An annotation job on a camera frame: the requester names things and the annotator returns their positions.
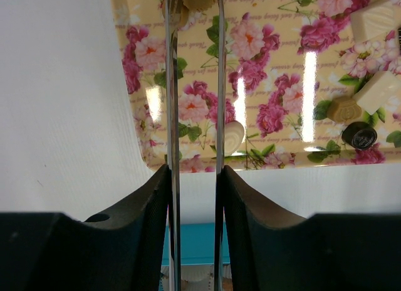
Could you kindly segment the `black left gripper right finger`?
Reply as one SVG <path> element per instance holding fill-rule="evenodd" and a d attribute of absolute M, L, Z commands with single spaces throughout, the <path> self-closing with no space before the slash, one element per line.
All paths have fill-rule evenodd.
<path fill-rule="evenodd" d="M 400 215 L 299 216 L 231 167 L 219 186 L 234 290 L 399 290 Z"/>

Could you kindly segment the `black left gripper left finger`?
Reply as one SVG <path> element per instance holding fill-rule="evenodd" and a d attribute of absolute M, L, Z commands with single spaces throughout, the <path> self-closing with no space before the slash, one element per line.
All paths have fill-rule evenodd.
<path fill-rule="evenodd" d="M 157 290 L 170 170 L 78 221 L 63 213 L 1 213 L 2 290 Z"/>

